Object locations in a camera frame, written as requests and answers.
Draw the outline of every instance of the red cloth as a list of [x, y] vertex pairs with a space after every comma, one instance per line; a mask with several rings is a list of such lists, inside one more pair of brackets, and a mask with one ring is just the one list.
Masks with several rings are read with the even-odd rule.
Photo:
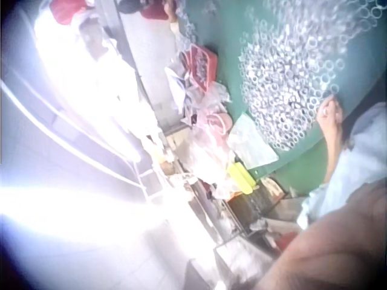
[[164, 11], [163, 0], [155, 0], [155, 2], [147, 9], [140, 11], [141, 15], [146, 19], [168, 20], [169, 17]]
[[59, 24], [69, 25], [75, 13], [87, 8], [85, 0], [53, 0], [50, 10]]
[[295, 232], [290, 232], [283, 234], [278, 240], [276, 240], [277, 247], [281, 252], [289, 246], [289, 244], [296, 238], [298, 234]]

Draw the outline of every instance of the red container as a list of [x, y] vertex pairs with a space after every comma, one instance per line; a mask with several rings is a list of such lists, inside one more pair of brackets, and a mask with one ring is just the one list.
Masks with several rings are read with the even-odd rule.
[[[195, 58], [198, 51], [201, 51], [207, 58], [207, 79], [202, 83], [198, 76], [195, 63]], [[207, 92], [210, 84], [216, 80], [216, 67], [218, 66], [218, 57], [215, 53], [209, 51], [205, 47], [199, 47], [196, 44], [191, 44], [191, 68], [192, 68], [192, 78], [198, 84], [198, 86], [204, 91]]]

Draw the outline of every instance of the light blue shirt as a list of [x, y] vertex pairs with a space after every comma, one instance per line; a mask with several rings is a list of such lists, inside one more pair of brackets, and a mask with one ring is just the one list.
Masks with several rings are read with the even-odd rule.
[[350, 140], [352, 149], [340, 154], [327, 184], [313, 190], [302, 204], [297, 219], [301, 228], [343, 207], [351, 194], [364, 183], [387, 177], [386, 103], [377, 103], [355, 123]]

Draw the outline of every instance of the yellow container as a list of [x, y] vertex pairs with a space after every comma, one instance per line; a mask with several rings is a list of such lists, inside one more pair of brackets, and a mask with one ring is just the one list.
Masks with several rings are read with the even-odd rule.
[[242, 163], [237, 162], [231, 164], [227, 169], [227, 173], [235, 180], [245, 195], [249, 195], [253, 192], [256, 182]]

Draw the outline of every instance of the workbench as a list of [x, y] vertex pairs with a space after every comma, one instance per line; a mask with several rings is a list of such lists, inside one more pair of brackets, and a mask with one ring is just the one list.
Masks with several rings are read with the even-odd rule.
[[[217, 53], [217, 81], [227, 87], [232, 102], [227, 110], [235, 122], [247, 111], [243, 102], [240, 85], [238, 56], [241, 55], [239, 39], [243, 32], [251, 34], [253, 25], [246, 16], [248, 6], [254, 8], [260, 19], [269, 24], [276, 22], [269, 10], [257, 0], [213, 0], [217, 10], [205, 13], [208, 0], [186, 1], [185, 12], [191, 23], [195, 25], [197, 44], [205, 46]], [[375, 82], [386, 68], [387, 20], [386, 10], [378, 20], [378, 26], [367, 33], [362, 33], [348, 43], [345, 68], [337, 74], [335, 83], [340, 86], [338, 99], [347, 117], [367, 95]], [[184, 23], [180, 23], [180, 31], [184, 34]], [[295, 148], [290, 151], [276, 150], [279, 155], [277, 162], [249, 170], [250, 174], [259, 179], [275, 173], [275, 178], [291, 179], [290, 176], [301, 176], [291, 186], [300, 191], [316, 188], [323, 180], [327, 164], [326, 145], [322, 140], [322, 132], [315, 124]]]

